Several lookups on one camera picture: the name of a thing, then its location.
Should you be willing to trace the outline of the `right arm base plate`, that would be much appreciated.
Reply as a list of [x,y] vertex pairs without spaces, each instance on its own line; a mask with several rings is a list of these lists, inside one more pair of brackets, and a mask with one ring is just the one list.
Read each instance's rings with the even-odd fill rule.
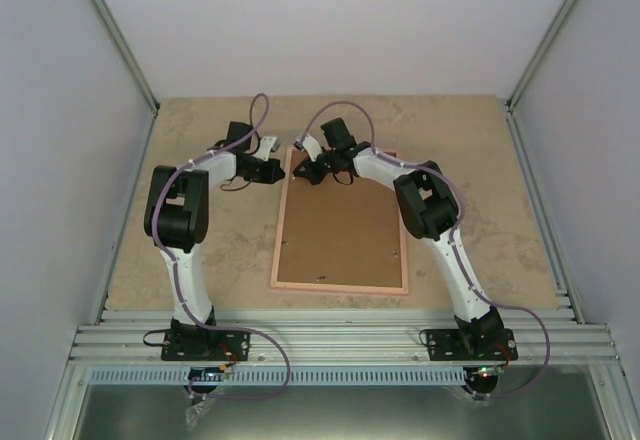
[[431,361],[511,361],[519,358],[513,331],[502,329],[495,338],[465,340],[457,329],[423,329],[419,340]]

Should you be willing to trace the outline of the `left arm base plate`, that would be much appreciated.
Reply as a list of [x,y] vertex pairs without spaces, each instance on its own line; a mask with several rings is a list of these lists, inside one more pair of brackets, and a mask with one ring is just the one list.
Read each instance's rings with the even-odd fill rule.
[[204,331],[194,335],[168,333],[160,358],[163,361],[219,361],[248,359],[251,336],[239,331]]

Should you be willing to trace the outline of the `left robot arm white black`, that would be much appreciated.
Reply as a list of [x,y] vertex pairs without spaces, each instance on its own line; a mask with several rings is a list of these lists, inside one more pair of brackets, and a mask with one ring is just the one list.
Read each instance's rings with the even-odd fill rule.
[[276,136],[263,136],[251,149],[251,125],[232,122],[227,137],[181,167],[154,168],[144,231],[159,249],[172,283],[171,328],[188,330],[185,348],[197,359],[218,350],[214,307],[206,292],[201,244],[209,228],[209,190],[234,178],[273,185],[284,179]]

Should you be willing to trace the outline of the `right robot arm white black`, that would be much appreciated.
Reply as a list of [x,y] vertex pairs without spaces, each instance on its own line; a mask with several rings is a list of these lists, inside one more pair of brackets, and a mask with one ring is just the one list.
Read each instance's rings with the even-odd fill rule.
[[328,148],[308,132],[296,139],[295,147],[307,158],[294,174],[317,185],[329,174],[347,172],[392,190],[406,230],[429,247],[445,280],[460,350],[471,359],[485,357],[504,334],[504,323],[466,255],[459,231],[460,204],[439,166],[406,163],[368,142],[358,143],[341,118],[323,124],[321,130]]

